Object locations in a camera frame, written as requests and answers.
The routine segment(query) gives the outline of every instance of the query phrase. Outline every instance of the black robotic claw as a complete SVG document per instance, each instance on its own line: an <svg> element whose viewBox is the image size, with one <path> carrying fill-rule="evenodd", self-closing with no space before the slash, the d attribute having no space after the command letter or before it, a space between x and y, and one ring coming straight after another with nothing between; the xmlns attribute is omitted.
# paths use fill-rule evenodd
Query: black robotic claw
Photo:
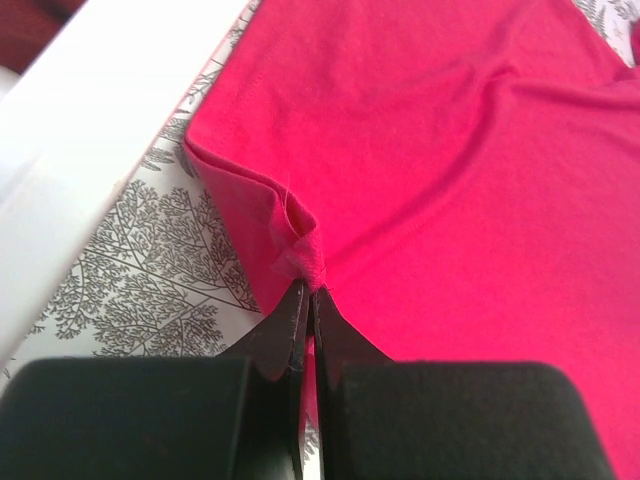
<svg viewBox="0 0 640 480"><path fill-rule="evenodd" d="M0 404L0 480L301 480L311 339L326 480L613 478L556 369L393 362L295 281L216 358L28 365Z"/></svg>

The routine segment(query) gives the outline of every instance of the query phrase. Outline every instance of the patterned tablecloth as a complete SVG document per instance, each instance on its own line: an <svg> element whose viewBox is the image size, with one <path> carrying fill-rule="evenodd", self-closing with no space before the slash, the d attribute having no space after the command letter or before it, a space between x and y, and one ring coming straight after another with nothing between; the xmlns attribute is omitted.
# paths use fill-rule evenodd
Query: patterned tablecloth
<svg viewBox="0 0 640 480"><path fill-rule="evenodd" d="M640 0L574 2L633 66L629 35ZM224 225L181 146L257 6L258 0L247 6L149 148L0 375L0 388L36 358L216 355L261 320ZM318 436L310 426L305 457L305 477L319 478Z"/></svg>

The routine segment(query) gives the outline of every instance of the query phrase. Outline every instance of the white bar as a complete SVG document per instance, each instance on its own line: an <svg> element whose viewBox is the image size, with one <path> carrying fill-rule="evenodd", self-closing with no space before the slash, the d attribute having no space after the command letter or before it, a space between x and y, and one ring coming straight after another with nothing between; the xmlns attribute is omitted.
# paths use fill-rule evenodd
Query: white bar
<svg viewBox="0 0 640 480"><path fill-rule="evenodd" d="M90 0L0 104L4 363L246 0Z"/></svg>

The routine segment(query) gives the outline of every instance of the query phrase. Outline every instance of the white plastic edge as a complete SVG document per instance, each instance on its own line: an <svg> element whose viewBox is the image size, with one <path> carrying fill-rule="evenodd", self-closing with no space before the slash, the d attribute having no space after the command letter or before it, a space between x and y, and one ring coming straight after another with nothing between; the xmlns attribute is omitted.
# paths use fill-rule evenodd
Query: white plastic edge
<svg viewBox="0 0 640 480"><path fill-rule="evenodd" d="M246 0L90 0L0 104L0 362Z"/></svg>

